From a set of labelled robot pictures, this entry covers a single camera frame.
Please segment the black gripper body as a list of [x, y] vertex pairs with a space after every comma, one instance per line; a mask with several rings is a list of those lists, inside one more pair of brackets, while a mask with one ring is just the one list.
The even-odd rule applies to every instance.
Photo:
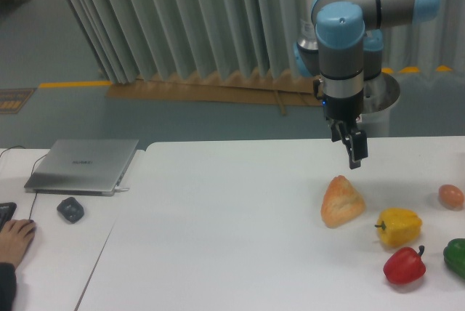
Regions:
[[363, 112], [363, 95], [336, 98], [324, 94], [323, 112], [330, 126], [341, 122], [351, 131], [356, 127], [356, 118]]

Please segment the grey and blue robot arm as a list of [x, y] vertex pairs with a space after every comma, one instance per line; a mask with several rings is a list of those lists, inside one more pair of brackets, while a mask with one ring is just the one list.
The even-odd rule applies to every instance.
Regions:
[[313, 80], [331, 139], [351, 169], [368, 157], [369, 137], [385, 134], [400, 86], [381, 70], [382, 31], [433, 20], [440, 0], [300, 0], [303, 28], [294, 43], [300, 74]]

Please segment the dark sleeved forearm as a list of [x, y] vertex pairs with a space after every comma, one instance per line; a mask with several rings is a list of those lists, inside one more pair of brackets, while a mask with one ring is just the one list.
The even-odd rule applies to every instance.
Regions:
[[10, 311], [17, 293], [17, 279], [13, 264], [1, 263], [1, 311]]

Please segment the person's hand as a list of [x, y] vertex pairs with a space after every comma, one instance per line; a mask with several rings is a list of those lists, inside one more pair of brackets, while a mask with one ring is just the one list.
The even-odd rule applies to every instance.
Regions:
[[1, 263], [17, 269], [35, 237], [36, 223], [32, 219], [9, 220], [1, 229]]

